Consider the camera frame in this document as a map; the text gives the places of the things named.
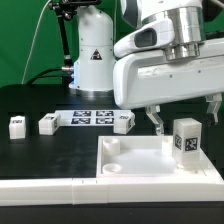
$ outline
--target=warning label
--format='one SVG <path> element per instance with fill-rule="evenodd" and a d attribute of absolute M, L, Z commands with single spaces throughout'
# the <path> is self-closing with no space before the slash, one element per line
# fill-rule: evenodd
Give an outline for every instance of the warning label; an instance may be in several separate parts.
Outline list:
<path fill-rule="evenodd" d="M 93 53 L 93 56 L 91 57 L 91 60 L 103 60 L 101 55 L 100 55 L 100 52 L 97 49 Z"/>

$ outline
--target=black cable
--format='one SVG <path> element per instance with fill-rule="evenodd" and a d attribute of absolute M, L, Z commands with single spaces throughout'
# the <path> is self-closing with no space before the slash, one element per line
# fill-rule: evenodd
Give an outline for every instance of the black cable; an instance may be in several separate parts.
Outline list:
<path fill-rule="evenodd" d="M 71 75 L 66 75 L 66 74 L 63 74 L 63 75 L 45 75 L 45 76 L 40 76 L 40 77 L 36 77 L 36 79 L 34 80 L 33 79 L 33 82 L 30 83 L 29 85 L 33 84 L 37 79 L 45 79 L 45 78 L 63 78 L 63 77 L 71 77 Z"/>
<path fill-rule="evenodd" d="M 61 71 L 61 68 L 58 67 L 58 68 L 50 68 L 50 69 L 47 69 L 47 70 L 45 70 L 45 71 L 39 73 L 38 75 L 36 75 L 36 76 L 33 77 L 32 79 L 30 79 L 26 84 L 27 84 L 27 85 L 32 85 L 32 83 L 33 83 L 34 81 L 36 81 L 38 78 L 40 78 L 40 77 L 42 77 L 42 76 L 44 76 L 44 75 L 46 75 L 46 74 L 48 74 L 48 73 L 56 72 L 56 71 Z"/>

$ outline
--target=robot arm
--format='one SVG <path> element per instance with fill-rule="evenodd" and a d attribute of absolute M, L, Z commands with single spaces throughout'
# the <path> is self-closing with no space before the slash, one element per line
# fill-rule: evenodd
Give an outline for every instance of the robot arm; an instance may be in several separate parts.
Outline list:
<path fill-rule="evenodd" d="M 122 8 L 128 8 L 129 0 L 122 2 Z M 114 47 L 122 58 L 114 68 L 116 104 L 123 109 L 145 107 L 158 135 L 163 134 L 163 121 L 157 112 L 164 103 L 205 96 L 207 113 L 212 123 L 218 122 L 224 39 L 206 41 L 201 3 L 142 0 L 142 28 Z"/>

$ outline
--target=white block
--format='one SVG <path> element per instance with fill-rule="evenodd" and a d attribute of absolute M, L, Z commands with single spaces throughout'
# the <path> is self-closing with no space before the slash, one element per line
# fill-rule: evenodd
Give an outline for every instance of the white block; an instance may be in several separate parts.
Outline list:
<path fill-rule="evenodd" d="M 53 135 L 60 127 L 60 114 L 46 114 L 39 121 L 40 135 Z"/>
<path fill-rule="evenodd" d="M 181 165 L 195 164 L 200 159 L 202 125 L 187 118 L 174 121 L 173 157 Z"/>
<path fill-rule="evenodd" d="M 26 137 L 25 117 L 11 117 L 9 124 L 10 139 L 23 139 Z"/>
<path fill-rule="evenodd" d="M 127 134 L 135 126 L 135 115 L 132 112 L 121 114 L 114 120 L 114 133 Z"/>

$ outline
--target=black and white pattern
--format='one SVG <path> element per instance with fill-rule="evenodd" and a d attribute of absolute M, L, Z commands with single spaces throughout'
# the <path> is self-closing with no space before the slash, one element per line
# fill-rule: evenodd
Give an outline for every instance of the black and white pattern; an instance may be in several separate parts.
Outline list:
<path fill-rule="evenodd" d="M 79 125 L 87 125 L 90 124 L 91 119 L 90 118 L 73 118 L 72 124 L 79 124 Z"/>
<path fill-rule="evenodd" d="M 58 127 L 58 120 L 56 119 L 55 121 L 54 121 L 54 128 L 56 129 Z"/>
<path fill-rule="evenodd" d="M 53 120 L 55 117 L 45 117 L 45 120 Z"/>
<path fill-rule="evenodd" d="M 97 118 L 96 124 L 102 125 L 102 124 L 113 124 L 114 118 Z"/>
<path fill-rule="evenodd" d="M 114 112 L 113 111 L 96 111 L 97 117 L 113 117 Z"/>
<path fill-rule="evenodd" d="M 194 151 L 198 148 L 198 138 L 188 138 L 186 139 L 185 151 Z"/>
<path fill-rule="evenodd" d="M 14 120 L 14 121 L 12 121 L 12 123 L 13 124 L 20 124 L 20 123 L 22 123 L 22 120 Z"/>
<path fill-rule="evenodd" d="M 73 117 L 91 117 L 91 111 L 75 111 Z"/>
<path fill-rule="evenodd" d="M 131 119 L 128 121 L 128 129 L 130 129 L 131 128 Z"/>
<path fill-rule="evenodd" d="M 119 119 L 122 119 L 122 120 L 127 120 L 129 117 L 128 116 L 120 116 Z"/>
<path fill-rule="evenodd" d="M 182 138 L 179 135 L 175 135 L 175 146 L 181 150 Z"/>

